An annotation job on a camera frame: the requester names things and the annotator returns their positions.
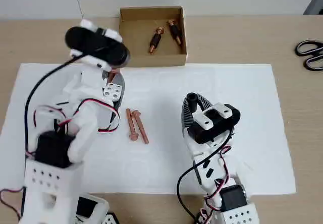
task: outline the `cardboard box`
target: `cardboard box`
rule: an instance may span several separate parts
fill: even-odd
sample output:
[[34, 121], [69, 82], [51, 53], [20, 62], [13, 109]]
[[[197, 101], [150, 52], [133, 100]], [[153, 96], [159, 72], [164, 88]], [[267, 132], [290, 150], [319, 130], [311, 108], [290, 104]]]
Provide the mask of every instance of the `cardboard box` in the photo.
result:
[[[172, 38], [168, 20], [175, 19], [182, 32], [182, 45]], [[163, 26], [164, 34], [157, 49], [149, 54], [149, 44], [157, 27]], [[133, 7], [120, 9], [119, 33], [130, 51], [129, 67], [182, 66], [187, 51], [182, 7]]]

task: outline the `scissors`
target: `scissors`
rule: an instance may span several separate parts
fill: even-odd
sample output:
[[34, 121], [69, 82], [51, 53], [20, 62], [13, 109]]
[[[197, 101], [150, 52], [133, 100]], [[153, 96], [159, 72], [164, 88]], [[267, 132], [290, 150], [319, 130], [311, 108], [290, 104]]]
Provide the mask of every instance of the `scissors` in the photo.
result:
[[[307, 51], [301, 51], [300, 48], [303, 45], [313, 45], [313, 46], [315, 46], [315, 48], [309, 49]], [[304, 57], [304, 56], [308, 56], [308, 55], [312, 56], [304, 61], [303, 65], [307, 70], [311, 70], [311, 71], [322, 71], [323, 70], [323, 66], [315, 67], [312, 65], [313, 62], [323, 59], [323, 42], [319, 42], [319, 41], [315, 41], [315, 40], [302, 41], [301, 43], [299, 43], [295, 47], [295, 53], [299, 57]]]

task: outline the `bolt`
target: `bolt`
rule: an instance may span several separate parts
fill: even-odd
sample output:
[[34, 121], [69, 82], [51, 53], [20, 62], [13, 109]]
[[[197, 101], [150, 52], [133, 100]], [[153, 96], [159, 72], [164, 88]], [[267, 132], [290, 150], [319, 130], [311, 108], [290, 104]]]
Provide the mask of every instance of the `bolt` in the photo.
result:
[[127, 114], [127, 118], [128, 118], [129, 129], [130, 129], [129, 137], [132, 141], [136, 141], [138, 139], [139, 134], [136, 133], [135, 126], [133, 125], [132, 116], [131, 116], [131, 112], [130, 112], [129, 108], [126, 109], [126, 114]]
[[131, 115], [135, 118], [135, 120], [137, 122], [137, 125], [139, 127], [139, 130], [140, 130], [140, 133], [142, 135], [142, 138], [143, 138], [144, 143], [145, 144], [148, 144], [149, 143], [149, 140], [148, 140], [147, 134], [145, 132], [145, 128], [143, 127], [143, 124], [142, 124], [141, 119], [140, 119], [141, 113], [138, 110], [134, 110], [131, 113]]
[[164, 33], [164, 28], [162, 26], [157, 27], [156, 33], [153, 36], [151, 42], [150, 42], [150, 48], [149, 48], [149, 53], [152, 54], [153, 51], [157, 48], [159, 41], [161, 39], [161, 35]]
[[175, 20], [168, 20], [168, 24], [170, 26], [172, 36], [176, 40], [177, 44], [181, 45], [182, 41], [181, 41], [181, 38], [179, 35], [179, 30], [178, 30], [177, 26], [175, 25]]

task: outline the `wooden table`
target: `wooden table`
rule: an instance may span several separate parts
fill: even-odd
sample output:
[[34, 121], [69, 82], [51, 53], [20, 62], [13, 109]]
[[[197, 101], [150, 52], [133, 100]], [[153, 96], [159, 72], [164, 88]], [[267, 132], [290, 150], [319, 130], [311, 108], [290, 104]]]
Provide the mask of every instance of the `wooden table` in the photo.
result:
[[[118, 28], [118, 19], [96, 19]], [[0, 22], [0, 119], [3, 123], [20, 63], [60, 63], [64, 35], [79, 20]], [[323, 39], [322, 16], [213, 16], [185, 19], [189, 63], [270, 63], [273, 66], [297, 194], [255, 196], [262, 224], [323, 222], [323, 74], [303, 68], [296, 43]], [[104, 194], [121, 223], [191, 223], [175, 195]], [[8, 195], [21, 201], [21, 195]], [[192, 209], [200, 196], [187, 196]], [[0, 206], [0, 223], [16, 223]]]

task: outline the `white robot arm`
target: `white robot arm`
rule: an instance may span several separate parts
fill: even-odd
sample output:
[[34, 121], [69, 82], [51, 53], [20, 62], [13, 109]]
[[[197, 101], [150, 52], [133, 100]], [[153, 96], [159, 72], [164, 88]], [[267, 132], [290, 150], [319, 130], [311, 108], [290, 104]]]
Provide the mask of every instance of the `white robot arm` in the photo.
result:
[[249, 202], [243, 185], [246, 183], [243, 172], [229, 152], [232, 148], [229, 141], [239, 120], [240, 112], [229, 104], [212, 105], [195, 93], [189, 93], [184, 99], [183, 136], [198, 182], [207, 192], [195, 223], [259, 223], [255, 205]]
[[119, 125], [125, 84], [118, 69], [128, 62], [129, 51], [117, 32], [86, 20], [65, 39], [82, 66], [61, 95], [33, 114], [20, 224], [115, 224], [108, 202], [82, 194], [80, 183], [83, 158], [97, 132], [110, 133]]

